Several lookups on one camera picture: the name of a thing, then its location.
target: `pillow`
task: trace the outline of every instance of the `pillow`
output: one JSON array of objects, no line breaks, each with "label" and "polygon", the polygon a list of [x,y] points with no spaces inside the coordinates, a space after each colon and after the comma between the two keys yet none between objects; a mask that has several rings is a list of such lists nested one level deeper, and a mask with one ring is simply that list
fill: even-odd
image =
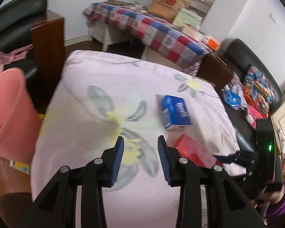
[{"label": "pillow", "polygon": [[256,108],[264,118],[268,118],[269,104],[275,98],[275,91],[266,77],[253,65],[245,76],[243,93],[246,102]]}]

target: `pink cloth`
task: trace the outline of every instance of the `pink cloth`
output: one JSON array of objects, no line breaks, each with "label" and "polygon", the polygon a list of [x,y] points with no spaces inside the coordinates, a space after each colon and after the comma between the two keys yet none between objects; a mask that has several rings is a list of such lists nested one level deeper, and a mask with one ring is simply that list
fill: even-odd
[{"label": "pink cloth", "polygon": [[257,119],[264,119],[262,114],[259,113],[259,111],[254,108],[251,105],[248,105],[248,114],[246,115],[247,122],[253,127],[253,129],[256,129],[256,120]]},{"label": "pink cloth", "polygon": [[7,54],[3,51],[0,51],[0,73],[3,71],[4,65],[25,59],[28,50],[32,48],[33,44],[30,44]]}]

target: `wooden cabinet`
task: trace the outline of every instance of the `wooden cabinet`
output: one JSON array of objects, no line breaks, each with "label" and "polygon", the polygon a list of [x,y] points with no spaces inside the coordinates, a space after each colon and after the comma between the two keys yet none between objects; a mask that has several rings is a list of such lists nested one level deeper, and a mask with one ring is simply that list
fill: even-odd
[{"label": "wooden cabinet", "polygon": [[204,57],[196,77],[214,83],[214,89],[219,93],[233,78],[233,65],[216,52],[212,52]]},{"label": "wooden cabinet", "polygon": [[38,71],[53,94],[65,61],[64,18],[47,10],[32,21],[31,35]]}]

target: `blue package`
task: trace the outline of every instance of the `blue package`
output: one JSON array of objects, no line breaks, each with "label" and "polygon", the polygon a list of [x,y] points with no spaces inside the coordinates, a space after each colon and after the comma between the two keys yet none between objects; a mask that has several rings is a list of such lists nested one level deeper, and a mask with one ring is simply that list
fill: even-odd
[{"label": "blue package", "polygon": [[241,107],[241,97],[230,90],[223,91],[224,101],[235,110]]},{"label": "blue package", "polygon": [[161,105],[163,122],[166,129],[185,130],[186,127],[192,125],[183,98],[166,95],[161,100]]}]

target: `bed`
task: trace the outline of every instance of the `bed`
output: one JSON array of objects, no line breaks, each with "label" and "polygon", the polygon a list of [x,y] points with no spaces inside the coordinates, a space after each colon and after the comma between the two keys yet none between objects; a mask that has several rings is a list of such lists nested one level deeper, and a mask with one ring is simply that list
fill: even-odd
[{"label": "bed", "polygon": [[[164,135],[173,146],[184,132],[164,129],[159,100],[166,94],[185,99],[193,124],[185,132],[210,153],[239,150],[234,128],[211,84],[139,59],[74,51],[66,60],[36,144],[33,199],[61,166],[85,166],[121,135],[125,151],[118,180],[113,188],[103,188],[108,227],[175,227],[179,188],[169,187],[164,179],[157,137]],[[226,170],[232,175],[245,173],[233,164]],[[78,204],[76,215],[80,225]]]}]

